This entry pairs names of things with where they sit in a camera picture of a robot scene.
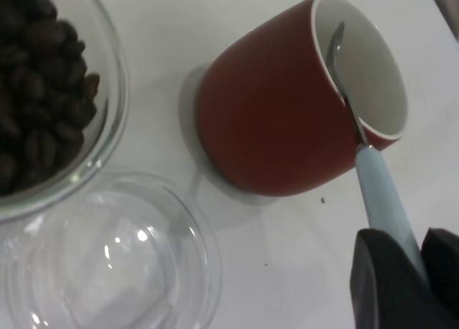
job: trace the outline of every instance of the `white table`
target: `white table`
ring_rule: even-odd
[[[103,0],[132,87],[111,163],[171,179],[209,218],[224,269],[211,329],[354,327],[349,275],[356,232],[366,226],[355,171],[289,198],[245,194],[209,167],[186,129],[205,65],[299,1]],[[379,27],[404,77],[410,129],[384,156],[415,234],[421,242],[428,227],[459,233],[459,45],[433,0],[350,1]]]

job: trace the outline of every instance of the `cup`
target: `cup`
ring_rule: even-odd
[[[354,167],[355,132],[325,64],[341,21],[340,76],[370,142],[402,136],[407,96],[378,28],[347,0],[305,0],[235,42],[203,79],[199,136],[234,185],[287,196]]]

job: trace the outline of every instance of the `spoon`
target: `spoon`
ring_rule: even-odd
[[[354,130],[356,131],[357,151],[356,170],[360,189],[364,198],[366,217],[369,226],[388,233],[403,249],[413,267],[429,285],[427,272],[422,261],[410,222],[403,209],[399,194],[382,154],[368,141],[359,116],[352,108],[345,88],[339,78],[339,61],[343,53],[344,22],[336,28],[326,55],[326,66],[340,96],[344,100]]]

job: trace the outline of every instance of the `light blue spoon handle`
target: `light blue spoon handle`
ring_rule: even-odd
[[[382,154],[363,147],[357,153],[356,169],[370,228],[392,236],[429,285],[420,249]]]

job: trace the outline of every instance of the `glass bowl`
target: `glass bowl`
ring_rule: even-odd
[[[5,244],[19,240],[16,249],[2,248],[1,328],[208,327],[222,289],[217,240],[170,182],[104,170],[28,218],[9,226]]]
[[[88,182],[115,150],[128,117],[128,72],[115,29],[99,0],[53,0],[58,18],[68,19],[86,43],[88,72],[100,74],[98,112],[85,129],[78,157],[51,179],[0,197],[0,221],[35,213],[63,200]]]

